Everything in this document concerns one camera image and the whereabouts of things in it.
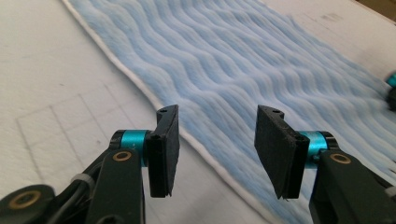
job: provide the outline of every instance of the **cable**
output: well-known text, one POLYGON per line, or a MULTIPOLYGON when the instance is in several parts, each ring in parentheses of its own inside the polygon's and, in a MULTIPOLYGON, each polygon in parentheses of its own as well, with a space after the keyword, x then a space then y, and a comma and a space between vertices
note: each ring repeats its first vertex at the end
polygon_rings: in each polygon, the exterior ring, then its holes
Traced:
MULTIPOLYGON (((86 170, 84 174, 90 175, 93 179, 97 176, 98 171, 102 168, 102 163, 98 162, 90 170, 86 170)), ((73 193, 77 190, 79 181, 73 181, 67 188, 62 191, 56 198, 58 204, 64 204, 67 200, 72 197, 73 193)))
POLYGON ((92 177, 87 174, 76 174, 72 178, 72 182, 76 181, 76 180, 83 181, 84 183, 86 183, 88 185, 88 187, 90 187, 90 198, 91 198, 91 196, 93 195, 93 190, 95 188, 95 181, 92 179, 92 177))
POLYGON ((70 210, 75 207, 76 202, 81 199, 81 197, 86 193, 88 189, 88 184, 83 182, 78 185, 77 190, 74 194, 67 200, 67 202, 61 206, 61 208, 49 219, 48 224, 57 224, 60 223, 60 220, 64 218, 64 216, 68 215, 70 210))

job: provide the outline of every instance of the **white fabric edge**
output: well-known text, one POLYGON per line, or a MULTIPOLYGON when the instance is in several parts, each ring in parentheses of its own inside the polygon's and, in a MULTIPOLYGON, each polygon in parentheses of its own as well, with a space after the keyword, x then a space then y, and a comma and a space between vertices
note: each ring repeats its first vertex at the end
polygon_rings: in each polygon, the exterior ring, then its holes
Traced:
MULTIPOLYGON (((68 0, 62 0, 66 5, 67 9, 72 13, 78 23, 84 28, 84 30, 90 35, 93 41, 99 46, 99 48, 104 52, 107 58, 114 63, 122 73, 124 73, 132 82, 148 97, 150 103, 156 108, 160 109, 163 105, 160 100, 151 93, 149 88, 145 83, 131 70, 129 70, 107 47, 107 45, 102 41, 102 38, 88 25, 87 22, 79 15, 79 13, 73 8, 68 0)), ((281 219, 274 216, 270 211, 268 211, 262 204, 247 190, 245 190, 233 177, 228 173, 221 164, 216 161, 206 150, 205 147, 199 143, 192 135, 190 135, 183 128, 179 128, 179 133, 182 138, 184 138, 198 153, 205 159, 209 165, 211 165, 215 171, 220 175, 224 181, 236 192, 238 193, 253 209, 255 209, 266 221, 267 223, 282 223, 281 219)))

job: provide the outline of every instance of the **blue wavy cloth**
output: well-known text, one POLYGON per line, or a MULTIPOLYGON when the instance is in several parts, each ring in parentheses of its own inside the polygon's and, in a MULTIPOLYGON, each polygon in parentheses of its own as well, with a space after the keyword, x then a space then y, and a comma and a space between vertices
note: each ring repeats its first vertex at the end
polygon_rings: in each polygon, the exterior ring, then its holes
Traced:
POLYGON ((253 146, 257 105, 284 111, 295 130, 332 133, 395 184, 386 84, 259 0, 64 1, 162 105, 179 105, 186 133, 278 220, 312 222, 315 173, 305 171, 299 200, 276 198, 253 146))

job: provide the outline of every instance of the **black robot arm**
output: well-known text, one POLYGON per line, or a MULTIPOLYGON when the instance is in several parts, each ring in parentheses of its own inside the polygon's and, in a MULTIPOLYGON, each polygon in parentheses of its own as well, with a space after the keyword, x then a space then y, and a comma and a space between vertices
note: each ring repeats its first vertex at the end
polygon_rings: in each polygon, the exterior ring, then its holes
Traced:
POLYGON ((284 117, 259 105, 254 142, 277 198, 298 198, 304 168, 317 167, 314 223, 396 223, 395 187, 342 151, 330 133, 296 132, 284 117))
POLYGON ((0 201, 0 223, 146 223, 141 167, 151 197, 171 195, 179 151, 178 106, 157 111, 157 128, 119 130, 88 168, 58 196, 33 185, 0 201))

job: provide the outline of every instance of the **black plastic housing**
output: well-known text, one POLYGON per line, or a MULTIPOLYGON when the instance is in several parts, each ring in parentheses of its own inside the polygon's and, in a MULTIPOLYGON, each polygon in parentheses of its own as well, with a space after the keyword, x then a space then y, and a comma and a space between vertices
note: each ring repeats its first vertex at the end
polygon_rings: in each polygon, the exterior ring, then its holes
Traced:
POLYGON ((144 221, 145 202, 139 153, 129 148, 113 150, 103 159, 85 223, 137 224, 144 221))
POLYGON ((18 189, 0 201, 0 223, 45 223, 58 206, 47 185, 18 189))
POLYGON ((389 90, 387 103, 389 105, 389 110, 396 111, 396 87, 389 90))
POLYGON ((396 223, 396 203, 365 166, 342 150, 320 154, 309 209, 320 224, 396 223))
POLYGON ((254 146, 277 198, 298 198, 309 138, 295 132, 275 108, 259 105, 254 146))
POLYGON ((150 195, 172 195, 180 143, 178 139, 178 105, 157 111, 157 128, 146 135, 150 195))

